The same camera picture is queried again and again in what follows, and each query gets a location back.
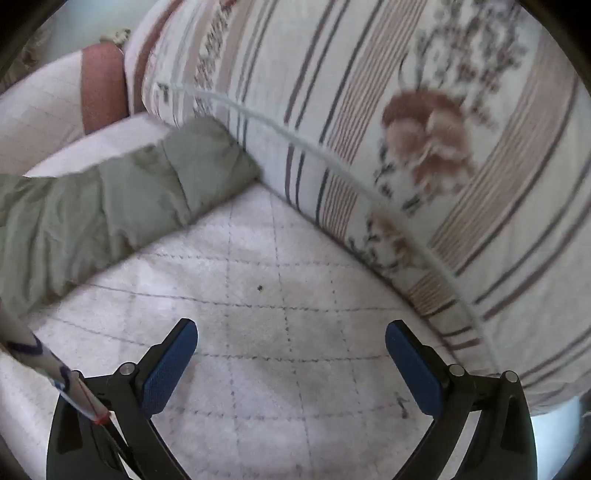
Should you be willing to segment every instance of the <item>floral pattern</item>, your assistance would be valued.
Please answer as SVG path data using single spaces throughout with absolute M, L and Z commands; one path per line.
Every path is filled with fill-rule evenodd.
M 503 75 L 520 68 L 527 53 L 517 33 L 521 14 L 513 2 L 440 0 L 434 26 L 419 31 L 401 62 L 401 91 L 382 115 L 384 141 L 374 178 L 379 191 L 392 197 L 388 179 L 399 169 L 409 172 L 416 195 L 403 206 L 408 215 L 435 197 L 459 194 L 475 175 L 470 127 L 498 128 L 487 104 Z M 412 87 L 404 75 L 409 59 L 415 65 Z
M 389 278 L 407 268 L 425 270 L 423 263 L 389 217 L 372 212 L 366 222 L 366 235 L 360 245 L 349 238 L 349 248 L 374 271 Z
M 204 52 L 197 57 L 197 69 L 195 74 L 195 85 L 199 88 L 212 90 L 212 76 L 216 70 L 216 63 L 220 59 L 223 48 L 224 35 L 228 31 L 232 8 L 238 0 L 225 0 L 220 2 L 218 9 L 213 15 L 210 30 L 207 33 L 204 44 Z M 195 98 L 193 111 L 197 116 L 210 115 L 212 103 L 209 100 Z

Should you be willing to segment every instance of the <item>white mattress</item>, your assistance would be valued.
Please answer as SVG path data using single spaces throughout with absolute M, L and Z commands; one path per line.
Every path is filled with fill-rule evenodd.
M 116 150 L 113 135 L 70 148 L 78 155 L 90 142 L 95 153 L 84 163 L 94 163 L 101 142 L 106 156 Z M 77 165 L 66 149 L 33 173 Z M 392 478 L 428 428 L 384 332 L 402 318 L 424 343 L 437 346 L 435 337 L 260 185 L 27 321 L 90 377 L 139 360 L 182 317 L 197 322 L 197 353 L 154 423 L 194 480 Z M 0 389 L 0 433 L 32 479 L 43 479 L 57 394 L 7 356 Z

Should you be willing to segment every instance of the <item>olive green fabric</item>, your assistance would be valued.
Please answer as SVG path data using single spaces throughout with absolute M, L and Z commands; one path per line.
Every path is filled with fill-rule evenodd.
M 64 177 L 0 176 L 0 298 L 17 315 L 162 236 L 254 181 L 217 121 L 195 119 L 156 145 Z

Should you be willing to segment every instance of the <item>grey stripe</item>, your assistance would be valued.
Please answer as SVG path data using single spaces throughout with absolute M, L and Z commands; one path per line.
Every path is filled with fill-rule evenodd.
M 581 227 L 585 225 L 589 218 L 589 213 L 591 213 L 591 197 L 589 197 L 583 211 L 579 214 L 575 223 L 569 228 L 568 232 L 559 243 L 558 248 L 552 253 L 552 255 L 550 255 L 546 261 L 544 261 L 538 269 L 529 275 L 513 292 L 507 295 L 493 308 L 488 310 L 488 312 L 486 312 L 483 316 L 485 320 L 490 320 L 499 312 L 512 305 L 554 265 L 554 263 L 570 246 L 570 243 L 574 240 L 574 237 L 577 235 L 577 233 L 579 233 Z
M 529 250 L 508 270 L 506 270 L 498 280 L 496 280 L 484 293 L 482 293 L 476 300 L 475 303 L 479 304 L 486 300 L 486 298 L 491 295 L 498 287 L 500 287 L 506 280 L 510 278 L 536 251 L 539 247 L 544 243 L 544 241 L 550 236 L 550 234 L 555 230 L 558 226 L 560 221 L 564 218 L 566 213 L 569 211 L 571 205 L 573 204 L 579 190 L 581 189 L 585 179 L 589 175 L 589 171 L 591 170 L 591 153 L 585 162 L 583 170 L 579 174 L 577 181 L 575 182 L 572 191 L 568 199 L 566 200 L 565 204 L 558 210 L 558 212 L 552 218 L 552 221 L 548 224 L 545 230 L 542 232 L 540 237 L 534 242 L 534 244 L 529 248 Z
M 521 375 L 521 379 L 524 380 L 530 376 L 532 376 L 533 374 L 539 372 L 540 370 L 542 370 L 543 368 L 553 364 L 554 362 L 556 362 L 556 360 L 561 359 L 562 357 L 564 357 L 565 355 L 567 355 L 567 353 L 573 351 L 573 349 L 575 347 L 578 347 L 579 345 L 581 345 L 581 343 L 583 343 L 585 340 L 587 340 L 589 337 L 591 336 L 591 327 L 588 328 L 587 330 L 585 330 L 581 336 L 579 336 L 578 338 L 576 338 L 575 340 L 573 340 L 572 342 L 570 342 L 565 348 L 563 348 L 560 352 L 558 352 L 557 354 L 551 356 L 550 358 L 547 358 L 545 361 L 543 361 L 542 363 L 540 363 L 539 365 L 537 365 L 534 368 L 529 369 L 527 372 L 523 373 Z
M 335 7 L 335 2 L 336 2 L 336 0 L 329 1 L 329 4 L 324 9 L 324 12 L 322 12 L 322 16 L 320 17 L 320 20 L 318 21 L 318 24 L 316 25 L 316 30 L 314 30 L 314 34 L 312 35 L 312 40 L 310 41 L 310 45 L 308 46 L 308 50 L 306 51 L 306 55 L 304 56 L 304 62 L 302 63 L 300 73 L 298 74 L 296 81 L 295 81 L 295 85 L 293 87 L 293 90 L 291 91 L 290 100 L 287 103 L 287 110 L 285 111 L 285 116 L 283 117 L 283 123 L 285 123 L 285 124 L 289 123 L 289 121 L 291 119 L 291 114 L 293 113 L 293 107 L 296 104 L 295 102 L 296 102 L 297 96 L 299 95 L 301 87 L 304 83 L 304 78 L 306 76 L 306 72 L 308 71 L 308 67 L 310 66 L 310 62 L 312 60 L 312 55 L 314 54 L 314 52 L 316 50 L 316 45 L 317 45 L 318 40 L 320 38 L 320 34 L 324 30 L 324 26 L 326 25 L 326 22 L 328 21 L 329 16 L 332 13 L 333 8 Z
M 528 186 L 518 196 L 517 201 L 511 206 L 509 212 L 501 220 L 499 225 L 497 225 L 495 227 L 495 229 L 484 240 L 484 242 L 476 250 L 474 250 L 470 254 L 470 256 L 464 261 L 464 263 L 456 270 L 456 275 L 461 275 L 462 273 L 464 273 L 466 271 L 466 269 L 472 264 L 472 262 L 474 262 L 474 260 L 476 260 L 477 257 L 480 256 L 480 254 L 486 249 L 486 247 L 488 247 L 493 242 L 493 240 L 497 236 L 499 236 L 499 234 L 502 232 L 503 228 L 505 228 L 510 223 L 513 216 L 519 211 L 520 207 L 525 202 L 527 196 L 531 193 L 531 191 L 534 189 L 534 187 L 538 183 L 543 172 L 545 171 L 546 167 L 550 163 L 550 160 L 554 156 L 554 153 L 556 152 L 556 148 L 558 147 L 558 145 L 560 145 L 560 142 L 561 142 L 562 138 L 564 137 L 564 132 L 566 130 L 566 127 L 569 124 L 569 120 L 570 120 L 572 113 L 573 113 L 573 107 L 574 107 L 575 99 L 577 96 L 577 86 L 578 85 L 579 85 L 579 78 L 577 77 L 577 78 L 575 78 L 575 81 L 574 81 L 572 93 L 570 95 L 569 104 L 568 104 L 568 107 L 567 107 L 566 112 L 564 114 L 564 118 L 560 124 L 560 127 L 558 128 L 558 133 L 557 133 L 554 141 L 550 144 L 550 147 L 548 148 L 546 155 L 542 159 L 542 162 L 538 166 L 538 170 L 533 175 Z
M 349 7 L 349 4 L 350 4 L 350 0 L 346 0 L 345 3 L 342 5 L 342 8 L 340 9 L 339 16 L 337 17 L 335 24 L 330 29 L 330 34 L 329 34 L 328 40 L 326 41 L 326 44 L 324 45 L 324 48 L 322 49 L 322 53 L 320 54 L 320 58 L 318 59 L 318 62 L 316 63 L 316 68 L 314 69 L 314 73 L 313 73 L 312 78 L 310 80 L 310 84 L 308 85 L 308 89 L 306 91 L 306 96 L 304 97 L 304 102 L 303 102 L 301 109 L 300 109 L 300 114 L 298 115 L 298 118 L 295 121 L 296 122 L 295 123 L 296 130 L 299 129 L 300 124 L 304 118 L 304 114 L 306 112 L 306 109 L 308 108 L 308 103 L 310 101 L 310 96 L 312 95 L 312 90 L 314 89 L 314 87 L 316 85 L 316 79 L 318 78 L 318 75 L 320 74 L 320 69 L 322 68 L 322 65 L 324 65 L 324 60 L 326 58 L 326 54 L 328 53 L 329 47 L 333 41 L 333 38 L 335 37 L 335 33 L 339 29 L 340 21 L 343 18 L 345 11 Z M 290 198 L 290 186 L 291 186 L 291 166 L 293 163 L 294 151 L 295 151 L 294 146 L 292 144 L 290 144 L 290 146 L 287 150 L 287 159 L 285 161 L 285 198 L 287 199 L 287 202 L 290 205 L 292 205 L 291 198 Z M 301 168 L 298 168 L 297 178 L 298 178 L 298 181 L 296 183 L 295 198 L 296 198 L 296 204 L 299 209 L 299 207 L 300 207 L 299 198 L 300 197 L 299 197 L 298 190 L 300 187 Z
M 589 353 L 589 346 L 583 348 L 580 352 L 578 352 L 575 355 L 573 355 L 563 365 L 559 365 L 559 366 L 553 368 L 552 370 L 546 372 L 544 375 L 542 375 L 541 377 L 537 378 L 536 380 L 532 380 L 529 383 L 523 384 L 523 388 L 534 387 L 535 385 L 538 385 L 539 383 L 542 383 L 548 377 L 551 377 L 552 375 L 555 375 L 556 373 L 560 372 L 561 370 L 567 368 L 569 365 L 572 365 L 573 363 L 575 363 L 579 358 L 581 358 L 586 353 Z
M 359 40 L 357 41 L 357 44 L 355 45 L 355 48 L 353 49 L 353 53 L 352 53 L 351 57 L 349 58 L 349 63 L 347 64 L 347 68 L 345 69 L 345 73 L 343 74 L 343 77 L 341 78 L 339 88 L 336 92 L 336 96 L 335 96 L 332 106 L 330 108 L 329 116 L 327 117 L 326 122 L 324 123 L 324 128 L 322 129 L 322 133 L 320 135 L 319 143 L 321 143 L 321 144 L 324 143 L 324 140 L 326 138 L 326 134 L 328 133 L 328 129 L 330 127 L 330 124 L 332 123 L 332 120 L 335 116 L 336 107 L 339 104 L 340 97 L 343 94 L 343 90 L 345 89 L 345 85 L 347 84 L 347 81 L 349 80 L 351 70 L 353 69 L 353 64 L 355 63 L 355 60 L 357 60 L 357 55 L 359 54 L 359 51 L 361 50 L 361 47 L 363 46 L 365 39 L 368 36 L 369 30 L 371 29 L 372 25 L 374 24 L 375 18 L 377 17 L 378 12 L 382 8 L 383 4 L 384 4 L 384 0 L 378 0 L 376 2 L 374 9 L 371 12 L 371 15 L 369 16 L 369 19 L 366 22 L 366 24 L 363 28 L 363 31 L 361 32 L 361 36 L 359 37 Z M 299 191 L 300 191 L 299 184 L 300 184 L 300 179 L 301 179 L 301 171 L 302 171 L 305 159 L 306 159 L 305 154 L 302 154 L 302 156 L 300 158 L 300 165 L 298 168 L 298 182 L 297 182 L 296 195 L 298 195 Z M 322 197 L 324 196 L 324 189 L 326 188 L 326 179 L 328 178 L 328 172 L 329 172 L 328 170 L 326 170 L 324 172 L 322 184 L 320 186 L 320 191 L 319 191 L 319 195 L 318 195 L 318 200 L 316 203 L 316 224 L 317 225 L 320 224 L 320 218 L 319 218 L 320 217 L 320 205 L 322 204 Z M 300 205 L 297 202 L 297 197 L 296 197 L 296 204 L 299 209 Z
M 244 82 L 244 76 L 246 75 L 246 65 L 248 64 L 248 60 L 251 57 L 252 46 L 254 45 L 256 34 L 258 33 L 259 26 L 261 25 L 262 19 L 267 11 L 267 5 L 269 4 L 269 0 L 265 0 L 265 6 L 261 8 L 259 12 L 259 16 L 256 19 L 255 26 L 252 30 L 252 35 L 248 40 L 248 45 L 246 47 L 246 52 L 244 54 L 244 60 L 242 62 L 242 69 L 240 71 L 240 76 L 238 77 L 238 85 L 236 86 L 236 98 L 240 97 L 240 91 L 242 89 L 242 83 Z M 241 123 L 242 115 L 238 114 L 238 119 L 236 121 L 236 141 L 240 141 L 240 123 Z
M 583 374 L 582 374 L 582 375 L 579 377 L 579 379 L 578 379 L 577 381 L 580 381 L 580 380 L 582 380 L 582 379 L 586 378 L 586 377 L 587 377 L 589 374 L 591 374 L 591 370 L 587 370 L 587 371 L 585 371 L 585 372 L 584 372 L 584 373 L 583 373 Z M 569 387 L 572 387 L 572 386 L 573 386 L 573 384 L 572 384 L 571 382 L 567 382 L 567 383 L 566 383 L 566 385 L 562 386 L 562 387 L 561 387 L 561 388 L 559 388 L 558 390 L 554 390 L 554 391 L 552 391 L 552 392 L 550 392 L 550 393 L 548 393 L 548 394 L 544 395 L 542 398 L 540 398 L 540 399 L 538 399 L 538 400 L 535 400 L 535 401 L 533 402 L 533 405 L 532 405 L 532 406 L 539 405 L 539 404 L 541 404 L 541 403 L 547 402 L 547 401 L 548 401 L 548 400 L 550 400 L 551 398 L 558 397 L 558 396 L 559 396 L 559 395 L 560 395 L 562 392 L 564 392 L 564 390 L 566 390 L 567 388 L 569 388 Z
M 271 8 L 269 9 L 269 14 L 267 15 L 267 18 L 265 19 L 265 23 L 263 24 L 263 27 L 262 27 L 261 36 L 259 37 L 259 40 L 256 43 L 254 58 L 252 59 L 251 67 L 248 70 L 248 77 L 246 77 L 246 85 L 244 87 L 244 93 L 242 94 L 242 103 L 244 103 L 246 101 L 246 96 L 248 95 L 248 90 L 250 89 L 250 86 L 251 86 L 252 72 L 254 72 L 256 61 L 258 60 L 258 55 L 259 55 L 259 52 L 261 51 L 262 41 L 265 38 L 265 34 L 267 33 L 267 28 L 269 27 L 269 23 L 271 22 L 271 17 L 273 16 L 273 13 L 275 13 L 275 9 L 277 8 L 277 4 L 279 3 L 279 0 L 272 0 L 272 1 L 273 1 L 273 3 L 271 4 Z M 244 148 L 246 148 L 246 131 L 247 130 L 248 130 L 248 117 L 245 117 L 244 126 L 242 128 L 242 146 Z
M 199 6 L 195 10 L 193 10 L 193 13 L 191 15 L 191 20 L 189 20 L 189 22 L 187 23 L 187 25 L 185 27 L 185 30 L 183 31 L 182 40 L 180 41 L 179 45 L 186 45 L 187 37 L 189 36 L 189 32 L 191 31 L 191 27 L 194 25 L 196 17 L 198 15 L 201 15 L 202 13 L 203 13 L 203 6 Z M 178 78 L 178 73 L 179 73 L 179 70 L 181 69 L 180 54 L 181 54 L 181 49 L 176 51 L 176 54 L 174 57 L 173 71 L 171 73 L 171 78 L 173 78 L 173 79 Z M 174 112 L 178 112 L 180 100 L 181 100 L 181 98 L 184 98 L 185 95 L 186 94 L 184 92 L 176 92 L 171 95 L 172 96 L 172 100 L 171 100 L 172 106 L 171 107 L 172 107 L 172 112 L 173 112 L 173 121 L 174 121 L 174 124 L 177 128 L 179 128 L 180 125 L 178 124 L 178 119 L 174 115 Z

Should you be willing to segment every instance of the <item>blue gripper pad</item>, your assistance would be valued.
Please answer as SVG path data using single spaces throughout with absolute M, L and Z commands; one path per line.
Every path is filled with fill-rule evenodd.
M 159 353 L 155 365 L 143 381 L 140 407 L 147 417 L 164 410 L 189 360 L 197 348 L 197 326 L 188 319 L 181 320 L 160 345 L 152 347 Z
M 437 418 L 444 406 L 443 387 L 421 355 L 422 344 L 402 320 L 386 328 L 386 348 L 418 407 L 425 415 Z

